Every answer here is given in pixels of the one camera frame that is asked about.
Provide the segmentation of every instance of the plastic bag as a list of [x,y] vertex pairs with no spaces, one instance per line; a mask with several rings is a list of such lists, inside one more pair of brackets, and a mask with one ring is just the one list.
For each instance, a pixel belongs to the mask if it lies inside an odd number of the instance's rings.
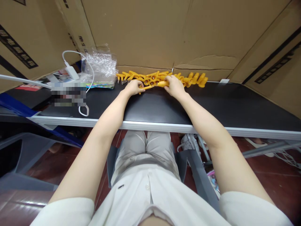
[[82,73],[80,80],[86,83],[86,87],[91,86],[93,79],[93,72],[95,77],[91,88],[109,88],[113,89],[116,82],[117,60],[112,56],[108,45],[98,48],[98,50],[91,49],[88,53],[84,53],[85,58],[82,59]]

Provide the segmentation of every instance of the white earphone cable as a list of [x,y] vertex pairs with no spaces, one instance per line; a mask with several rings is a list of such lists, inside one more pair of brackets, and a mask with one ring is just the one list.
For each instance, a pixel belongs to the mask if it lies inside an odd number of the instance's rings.
[[[63,57],[63,60],[64,60],[65,63],[67,63],[67,61],[65,60],[64,54],[67,53],[67,52],[78,53],[78,54],[82,55],[84,58],[86,58],[86,57],[85,57],[83,54],[81,54],[80,52],[76,52],[76,51],[72,51],[72,50],[66,50],[66,51],[64,51],[64,52],[62,53],[62,57]],[[93,73],[93,79],[92,79],[91,85],[90,85],[90,87],[87,89],[86,93],[88,93],[88,91],[89,91],[90,88],[92,87],[93,82],[94,82],[94,77],[95,77],[94,70],[93,70],[93,68],[92,68],[92,66],[91,66],[91,64],[89,63],[88,60],[87,60],[87,63],[89,64],[89,66],[90,66],[90,68],[91,68],[91,70],[92,70],[92,73]],[[81,112],[81,107],[78,107],[78,112],[79,112],[81,115],[87,117],[87,116],[89,115],[89,107],[88,107],[88,105],[86,105],[86,109],[87,109],[87,114],[86,114],[86,115],[83,114],[83,113]]]

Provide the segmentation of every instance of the white charger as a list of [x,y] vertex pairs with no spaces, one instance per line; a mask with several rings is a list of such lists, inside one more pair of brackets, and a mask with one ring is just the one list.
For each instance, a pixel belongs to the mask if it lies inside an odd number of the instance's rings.
[[67,73],[69,74],[69,76],[70,76],[72,79],[74,79],[74,80],[78,80],[78,79],[79,79],[79,76],[78,76],[78,74],[76,73],[74,67],[70,66],[70,65],[68,64],[68,62],[65,62],[65,65],[67,66],[67,67],[65,67],[65,70],[67,71]]

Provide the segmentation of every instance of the beige pants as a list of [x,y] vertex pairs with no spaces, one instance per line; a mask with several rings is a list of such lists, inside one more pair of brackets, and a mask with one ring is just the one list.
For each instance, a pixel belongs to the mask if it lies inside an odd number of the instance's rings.
[[168,132],[148,132],[146,138],[143,131],[128,130],[120,147],[111,184],[117,182],[125,170],[140,164],[157,164],[181,180]]

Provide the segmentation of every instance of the pile of yellow plastic parts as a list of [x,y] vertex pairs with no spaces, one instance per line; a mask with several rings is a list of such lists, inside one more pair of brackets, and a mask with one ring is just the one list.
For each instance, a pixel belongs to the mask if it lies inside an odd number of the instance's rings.
[[[169,71],[165,72],[154,72],[152,74],[148,75],[143,75],[143,74],[137,74],[136,72],[129,71],[127,72],[122,72],[122,74],[116,74],[118,77],[118,83],[121,80],[122,84],[125,82],[131,81],[133,79],[137,79],[142,81],[145,85],[149,86],[156,86],[158,82],[164,81],[166,76],[171,76],[172,73],[169,73]],[[195,75],[193,72],[191,72],[187,78],[184,76],[181,76],[181,73],[174,74],[176,78],[178,78],[184,87],[190,87],[191,85],[198,84],[199,87],[204,88],[206,82],[208,81],[208,78],[206,77],[205,73],[202,73],[201,76],[199,73],[196,73]]]

